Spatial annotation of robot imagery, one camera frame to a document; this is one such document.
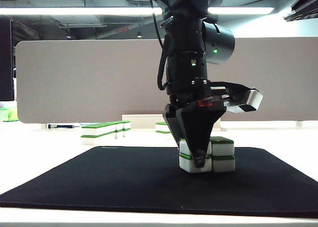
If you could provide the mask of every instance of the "white table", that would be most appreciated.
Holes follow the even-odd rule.
[[[318,128],[228,128],[216,131],[235,141],[236,147],[256,147],[289,163],[318,180]],[[108,145],[176,147],[172,136],[153,131],[132,132],[130,138]],[[92,148],[80,144],[80,129],[41,129],[39,124],[0,123],[0,193],[8,191],[43,172]],[[94,211],[61,211],[0,208],[0,226],[318,226],[318,219],[265,218],[210,215],[145,214]]]

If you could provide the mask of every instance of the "fluorescent light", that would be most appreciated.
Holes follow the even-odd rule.
[[[0,8],[2,15],[156,15],[159,7],[12,7]]]
[[[273,7],[210,7],[213,14],[268,14]],[[0,8],[2,15],[156,15],[162,14],[159,7],[10,7]]]
[[[273,7],[210,7],[208,11],[213,14],[269,14]]]

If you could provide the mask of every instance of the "cable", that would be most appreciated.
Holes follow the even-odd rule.
[[[150,1],[150,6],[152,8],[152,10],[154,10],[154,4],[153,4],[153,0],[149,0]],[[159,30],[158,30],[158,25],[157,25],[157,20],[156,20],[156,16],[155,13],[153,12],[153,19],[154,19],[154,25],[155,25],[155,30],[156,30],[156,34],[160,43],[161,48],[163,49],[163,44],[162,44],[162,40],[160,38],[160,34],[159,34]]]
[[[162,48],[162,53],[161,53],[161,58],[160,58],[160,63],[159,63],[158,76],[157,76],[157,85],[158,85],[158,88],[160,90],[165,90],[166,86],[169,83],[169,81],[167,80],[166,83],[164,85],[162,85],[164,66],[165,66],[165,61],[166,61],[167,56],[168,56],[169,46],[170,46],[170,40],[169,40],[168,36],[165,36],[163,48]]]

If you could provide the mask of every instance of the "ceiling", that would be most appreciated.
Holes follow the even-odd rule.
[[[285,0],[209,0],[209,6],[273,6],[281,8]],[[150,6],[149,0],[0,0],[0,7],[96,7],[96,6]],[[219,24],[241,19],[243,15],[219,15]],[[140,31],[143,39],[156,38],[150,16],[59,15],[12,16],[14,42],[22,40],[72,39],[135,39]]]

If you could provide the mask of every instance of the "mouse pad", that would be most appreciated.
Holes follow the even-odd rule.
[[[0,206],[318,217],[318,182],[263,149],[235,156],[235,172],[189,174],[176,148],[95,147],[0,195]]]

